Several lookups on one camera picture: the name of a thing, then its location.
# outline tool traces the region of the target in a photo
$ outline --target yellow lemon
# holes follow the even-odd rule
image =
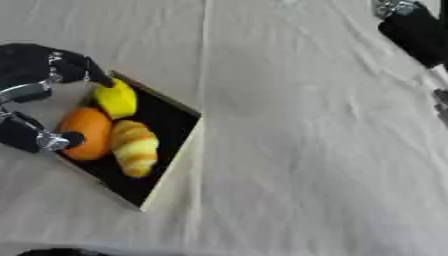
[[[113,78],[114,87],[99,85],[93,95],[101,108],[112,120],[132,116],[137,111],[135,91],[125,82]]]

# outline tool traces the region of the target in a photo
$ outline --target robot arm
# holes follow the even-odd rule
[[[89,57],[36,44],[0,46],[0,142],[30,153],[82,144],[84,137],[80,133],[52,133],[34,118],[4,107],[11,101],[46,99],[51,96],[52,84],[81,80],[113,85]]]

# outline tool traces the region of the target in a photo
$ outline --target box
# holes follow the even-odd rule
[[[144,123],[159,139],[159,159],[150,175],[141,179],[125,176],[112,153],[94,161],[72,160],[60,152],[58,155],[71,166],[95,178],[108,191],[145,211],[163,179],[175,169],[178,158],[189,148],[188,144],[199,130],[201,114],[122,74],[113,72],[113,76],[129,84],[137,94],[136,114],[124,119]],[[91,95],[80,105],[98,108]]]

